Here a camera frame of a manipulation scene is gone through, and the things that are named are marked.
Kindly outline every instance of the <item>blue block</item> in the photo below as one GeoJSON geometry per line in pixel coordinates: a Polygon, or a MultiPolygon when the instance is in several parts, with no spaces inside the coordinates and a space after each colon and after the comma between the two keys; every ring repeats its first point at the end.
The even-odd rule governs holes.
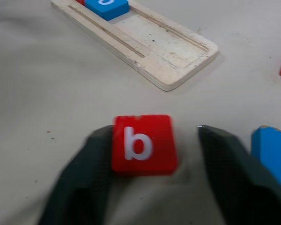
{"type": "Polygon", "coordinates": [[[112,20],[129,12],[127,0],[85,0],[85,7],[105,20],[112,20]]]}
{"type": "Polygon", "coordinates": [[[281,130],[262,126],[252,134],[251,155],[281,184],[281,130]]]}

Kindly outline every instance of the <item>letter b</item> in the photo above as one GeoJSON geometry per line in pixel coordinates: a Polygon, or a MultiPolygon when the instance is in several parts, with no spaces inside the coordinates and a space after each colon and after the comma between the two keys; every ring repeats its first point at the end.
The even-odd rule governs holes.
{"type": "Polygon", "coordinates": [[[150,158],[153,152],[153,144],[151,139],[144,134],[133,134],[133,127],[124,128],[124,140],[125,140],[125,159],[132,160],[133,158],[137,160],[147,160],[150,158]],[[141,140],[143,142],[143,151],[142,153],[135,153],[134,151],[134,142],[136,140],[141,140]]]}

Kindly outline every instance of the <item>white table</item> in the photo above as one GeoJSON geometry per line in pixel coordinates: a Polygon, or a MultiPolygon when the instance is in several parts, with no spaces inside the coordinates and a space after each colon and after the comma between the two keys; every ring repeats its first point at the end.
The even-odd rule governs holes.
{"type": "Polygon", "coordinates": [[[35,224],[91,131],[116,115],[157,113],[173,117],[181,167],[172,178],[118,180],[107,224],[223,224],[196,126],[225,129],[248,149],[260,125],[281,129],[281,0],[141,2],[220,48],[172,92],[111,55],[49,0],[0,0],[0,225],[35,224]]]}

